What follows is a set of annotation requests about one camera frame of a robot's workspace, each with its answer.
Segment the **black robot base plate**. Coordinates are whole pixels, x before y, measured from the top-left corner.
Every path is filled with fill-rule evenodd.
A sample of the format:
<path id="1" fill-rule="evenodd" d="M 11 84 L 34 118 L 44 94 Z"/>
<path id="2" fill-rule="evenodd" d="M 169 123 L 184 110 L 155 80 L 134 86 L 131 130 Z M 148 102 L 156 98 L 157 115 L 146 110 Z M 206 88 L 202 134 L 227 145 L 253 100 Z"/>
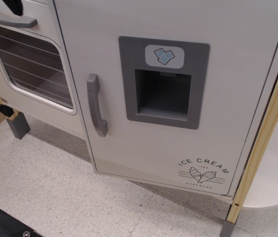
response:
<path id="1" fill-rule="evenodd" d="M 40 233 L 0 209 L 0 237 L 42 237 Z"/>

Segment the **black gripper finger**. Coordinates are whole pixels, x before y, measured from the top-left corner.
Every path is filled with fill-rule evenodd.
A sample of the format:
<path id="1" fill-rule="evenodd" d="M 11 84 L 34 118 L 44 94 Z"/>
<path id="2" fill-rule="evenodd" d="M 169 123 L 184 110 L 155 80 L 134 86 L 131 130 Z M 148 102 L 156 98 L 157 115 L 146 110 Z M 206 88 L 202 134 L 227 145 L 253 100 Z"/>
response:
<path id="1" fill-rule="evenodd" d="M 23 4 L 21 0 L 8 0 L 8 8 L 17 16 L 23 15 Z"/>

